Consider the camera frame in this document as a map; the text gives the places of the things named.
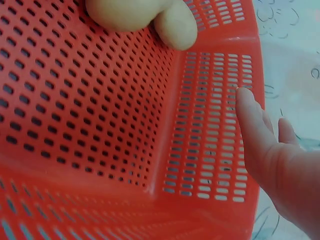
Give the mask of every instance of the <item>hand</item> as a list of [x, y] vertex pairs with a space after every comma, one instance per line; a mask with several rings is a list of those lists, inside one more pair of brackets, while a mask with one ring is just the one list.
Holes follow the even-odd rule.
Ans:
[[320, 152], [305, 152], [291, 124], [278, 122], [278, 141], [268, 114], [246, 88], [236, 91], [236, 114], [245, 166], [287, 220], [320, 239]]

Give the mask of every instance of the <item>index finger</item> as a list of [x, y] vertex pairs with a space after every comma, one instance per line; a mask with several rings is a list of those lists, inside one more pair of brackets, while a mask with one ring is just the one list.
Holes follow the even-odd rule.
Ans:
[[277, 140], [266, 126], [263, 112], [249, 89], [237, 89], [235, 109], [245, 149], [249, 149], [256, 160], [263, 159]]

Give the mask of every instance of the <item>red plastic basket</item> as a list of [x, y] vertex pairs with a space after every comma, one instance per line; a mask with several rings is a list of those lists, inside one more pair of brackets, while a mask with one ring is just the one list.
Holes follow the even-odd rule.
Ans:
[[250, 237], [235, 90], [264, 103], [254, 9], [187, 4], [198, 41], [177, 52], [81, 0], [0, 0], [1, 239]]

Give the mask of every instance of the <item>red mesh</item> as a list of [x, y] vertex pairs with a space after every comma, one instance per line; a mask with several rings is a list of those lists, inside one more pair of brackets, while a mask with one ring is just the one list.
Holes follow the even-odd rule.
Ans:
[[111, 33], [73, 0], [0, 0], [0, 235], [251, 235], [236, 87], [264, 103], [250, 1], [186, 1], [192, 49]]

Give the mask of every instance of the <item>white surface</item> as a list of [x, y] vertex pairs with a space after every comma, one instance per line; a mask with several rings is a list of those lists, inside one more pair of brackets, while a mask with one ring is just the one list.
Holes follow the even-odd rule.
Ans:
[[[305, 149], [319, 149], [320, 1], [253, 0], [253, 3], [262, 45], [266, 110], [275, 132], [283, 114]], [[261, 190], [252, 240], [308, 239], [279, 217]]]

